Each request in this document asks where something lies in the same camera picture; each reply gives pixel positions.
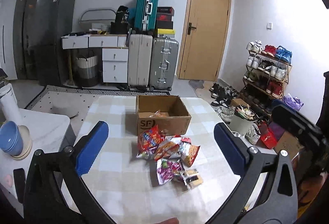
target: finger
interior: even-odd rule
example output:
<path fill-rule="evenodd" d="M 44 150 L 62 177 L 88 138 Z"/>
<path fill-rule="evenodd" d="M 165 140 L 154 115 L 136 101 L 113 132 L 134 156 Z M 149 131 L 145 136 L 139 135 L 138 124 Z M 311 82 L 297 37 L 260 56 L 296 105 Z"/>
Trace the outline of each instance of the finger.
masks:
<path fill-rule="evenodd" d="M 162 221 L 158 224 L 179 224 L 179 220 L 176 217 L 170 218 L 168 220 Z"/>

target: blue cup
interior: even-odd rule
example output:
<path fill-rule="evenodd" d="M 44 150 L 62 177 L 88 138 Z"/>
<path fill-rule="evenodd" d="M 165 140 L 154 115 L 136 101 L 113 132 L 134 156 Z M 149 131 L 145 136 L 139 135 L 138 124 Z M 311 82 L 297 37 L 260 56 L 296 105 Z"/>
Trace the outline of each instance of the blue cup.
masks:
<path fill-rule="evenodd" d="M 0 128 L 0 148 L 9 155 L 19 155 L 23 150 L 23 140 L 15 122 L 8 121 Z"/>

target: white thermos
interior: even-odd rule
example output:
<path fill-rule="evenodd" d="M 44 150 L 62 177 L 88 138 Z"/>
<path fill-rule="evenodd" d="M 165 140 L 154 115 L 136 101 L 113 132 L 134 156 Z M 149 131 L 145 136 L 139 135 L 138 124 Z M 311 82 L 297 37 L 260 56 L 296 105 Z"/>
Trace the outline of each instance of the white thermos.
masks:
<path fill-rule="evenodd" d="M 0 105 L 7 121 L 14 121 L 17 126 L 22 124 L 22 116 L 10 83 L 0 88 Z"/>

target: cardboard box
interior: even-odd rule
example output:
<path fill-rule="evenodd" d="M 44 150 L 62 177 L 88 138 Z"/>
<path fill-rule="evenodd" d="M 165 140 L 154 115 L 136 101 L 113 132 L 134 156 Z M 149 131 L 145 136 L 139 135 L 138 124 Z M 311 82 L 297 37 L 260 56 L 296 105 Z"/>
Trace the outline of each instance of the cardboard box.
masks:
<path fill-rule="evenodd" d="M 279 153 L 281 150 L 286 150 L 290 159 L 293 159 L 295 155 L 303 148 L 304 146 L 299 143 L 298 139 L 294 135 L 285 131 L 277 145 L 274 147 L 274 150 L 276 153 Z"/>
<path fill-rule="evenodd" d="M 157 111 L 166 116 L 150 117 Z M 170 135 L 185 134 L 191 121 L 191 116 L 178 96 L 139 95 L 136 97 L 137 134 L 154 127 L 168 130 Z"/>
<path fill-rule="evenodd" d="M 232 99 L 230 106 L 237 107 L 238 105 L 248 106 L 248 104 L 241 98 Z"/>

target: wooden door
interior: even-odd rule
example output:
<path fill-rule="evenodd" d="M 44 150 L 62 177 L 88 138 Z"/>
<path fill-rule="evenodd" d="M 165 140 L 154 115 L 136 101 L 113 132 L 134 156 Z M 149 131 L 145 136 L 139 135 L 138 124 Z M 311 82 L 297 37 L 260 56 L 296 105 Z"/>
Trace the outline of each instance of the wooden door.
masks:
<path fill-rule="evenodd" d="M 188 16 L 185 16 L 179 78 L 217 80 L 226 42 L 229 7 L 230 0 L 190 0 Z"/>

